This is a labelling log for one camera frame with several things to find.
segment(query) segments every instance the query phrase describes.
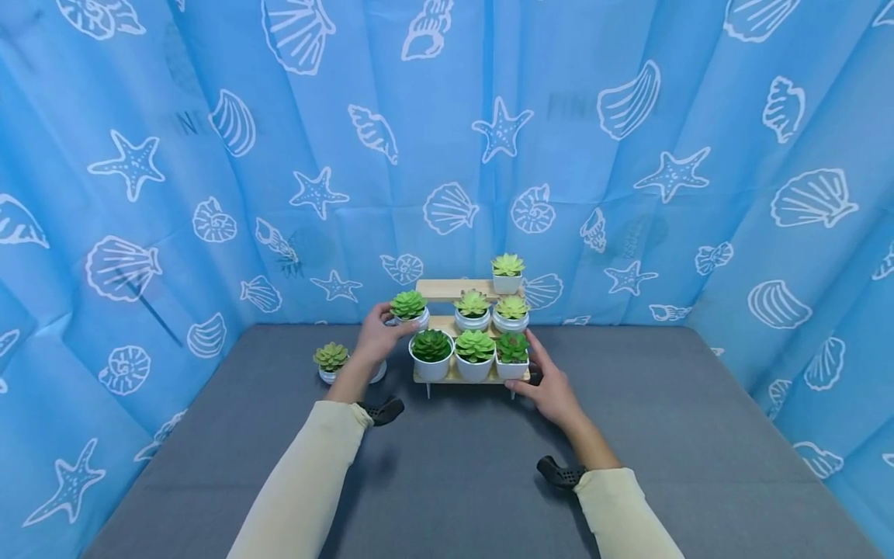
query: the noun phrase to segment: potted succulent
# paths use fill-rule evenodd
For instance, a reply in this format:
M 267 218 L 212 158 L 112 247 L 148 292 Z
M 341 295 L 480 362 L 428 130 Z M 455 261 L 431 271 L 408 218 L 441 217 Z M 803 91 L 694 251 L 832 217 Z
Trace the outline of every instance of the potted succulent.
M 524 332 L 530 322 L 527 312 L 531 308 L 518 295 L 501 297 L 495 310 L 493 325 L 501 332 Z
M 456 365 L 468 382 L 480 383 L 491 372 L 495 345 L 481 330 L 466 330 L 456 339 Z
M 417 320 L 419 329 L 425 330 L 428 327 L 428 318 L 431 316 L 426 306 L 428 301 L 423 298 L 422 293 L 418 291 L 401 292 L 397 297 L 392 299 L 392 313 L 396 318 L 395 322 L 409 322 Z
M 484 330 L 491 323 L 491 304 L 478 290 L 462 292 L 459 301 L 454 301 L 453 319 L 460 331 Z
M 426 382 L 437 382 L 450 370 L 453 340 L 441 330 L 422 330 L 409 340 L 409 354 L 416 373 Z
M 493 265 L 493 290 L 498 295 L 512 295 L 521 287 L 521 272 L 525 261 L 518 254 L 503 254 L 491 260 Z
M 522 378 L 527 370 L 527 338 L 507 332 L 497 340 L 497 375 L 503 380 Z

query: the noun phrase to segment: starfish print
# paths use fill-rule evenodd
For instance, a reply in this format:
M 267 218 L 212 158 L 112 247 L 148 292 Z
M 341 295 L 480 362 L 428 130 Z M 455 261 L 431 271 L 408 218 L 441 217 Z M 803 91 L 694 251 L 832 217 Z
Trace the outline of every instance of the starfish print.
M 295 171 L 294 174 L 298 179 L 298 184 L 301 185 L 301 190 L 291 197 L 289 203 L 293 206 L 310 204 L 323 221 L 326 220 L 326 204 L 341 204 L 350 200 L 350 196 L 347 194 L 329 190 L 329 179 L 333 174 L 330 167 L 323 167 L 316 179 L 311 179 L 298 171 Z
M 711 148 L 704 148 L 686 159 L 674 159 L 667 151 L 662 152 L 662 165 L 653 174 L 633 185 L 635 189 L 657 186 L 662 190 L 662 202 L 667 204 L 673 199 L 681 186 L 688 188 L 704 188 L 711 181 L 696 175 L 696 169 L 704 161 Z
M 490 161 L 498 151 L 502 151 L 509 157 L 518 155 L 515 139 L 519 135 L 521 127 L 533 117 L 534 111 L 530 109 L 522 111 L 515 118 L 510 117 L 502 97 L 497 96 L 493 102 L 493 122 L 474 121 L 472 123 L 472 130 L 481 132 L 487 137 L 487 148 L 481 157 L 481 163 Z
M 626 290 L 633 293 L 634 297 L 638 297 L 639 283 L 647 279 L 658 277 L 658 274 L 655 272 L 645 272 L 644 274 L 640 274 L 639 260 L 635 260 L 626 270 L 607 267 L 603 271 L 614 281 L 614 285 L 609 290 L 610 295 L 612 293 Z
M 149 136 L 143 143 L 134 146 L 127 138 L 124 138 L 117 130 L 112 130 L 112 141 L 118 148 L 119 156 L 116 159 L 97 161 L 87 167 L 90 174 L 119 174 L 124 177 L 127 186 L 127 199 L 136 202 L 139 191 L 143 188 L 143 182 L 164 182 L 164 175 L 158 170 L 152 160 L 156 156 L 158 142 L 155 136 Z
M 25 528 L 31 524 L 37 524 L 59 511 L 68 513 L 68 523 L 74 524 L 80 514 L 80 502 L 87 488 L 105 477 L 105 470 L 92 470 L 87 462 L 93 456 L 97 447 L 96 438 L 91 438 L 84 450 L 80 451 L 78 462 L 71 466 L 61 458 L 55 462 L 56 477 L 59 479 L 59 489 L 50 500 L 40 505 L 31 513 L 31 516 L 21 526 Z
M 322 287 L 326 290 L 326 300 L 334 301 L 339 297 L 344 297 L 345 299 L 350 299 L 357 302 L 357 297 L 354 295 L 352 289 L 363 287 L 363 284 L 360 282 L 352 282 L 347 281 L 343 282 L 342 278 L 338 275 L 338 272 L 333 270 L 329 273 L 329 281 L 326 282 L 321 279 L 317 279 L 315 277 L 310 278 L 310 281 L 314 283 L 317 287 Z

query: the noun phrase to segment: beige sleeve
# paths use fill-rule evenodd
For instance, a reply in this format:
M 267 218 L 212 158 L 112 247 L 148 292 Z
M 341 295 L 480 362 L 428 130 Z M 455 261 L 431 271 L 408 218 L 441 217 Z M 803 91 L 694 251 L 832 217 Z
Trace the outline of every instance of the beige sleeve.
M 317 402 L 270 472 L 227 559 L 316 559 L 363 433 L 357 404 Z
M 603 559 L 682 559 L 633 470 L 593 470 L 574 488 Z

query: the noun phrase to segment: gray mat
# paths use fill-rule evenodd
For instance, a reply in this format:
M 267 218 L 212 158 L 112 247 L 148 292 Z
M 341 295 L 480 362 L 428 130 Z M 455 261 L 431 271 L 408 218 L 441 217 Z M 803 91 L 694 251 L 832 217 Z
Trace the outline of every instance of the gray mat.
M 226 557 L 325 393 L 313 350 L 351 347 L 357 331 L 251 328 L 84 557 Z M 691 330 L 535 331 L 688 559 L 881 558 Z M 397 394 L 407 410 L 367 433 L 322 557 L 598 556 L 574 496 L 536 473 L 545 454 L 573 455 L 530 402 L 501 386 L 445 385 L 427 401 L 410 371 L 402 343 L 367 399 Z

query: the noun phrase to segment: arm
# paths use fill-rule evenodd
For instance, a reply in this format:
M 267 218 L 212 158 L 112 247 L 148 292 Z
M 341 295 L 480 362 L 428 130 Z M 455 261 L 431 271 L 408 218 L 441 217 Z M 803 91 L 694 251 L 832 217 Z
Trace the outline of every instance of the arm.
M 621 466 L 599 429 L 581 410 L 568 378 L 530 330 L 531 360 L 544 379 L 539 386 L 506 386 L 534 401 L 571 442 L 587 473 L 574 488 L 603 559 L 682 559 L 683 554 L 655 516 L 633 471 Z

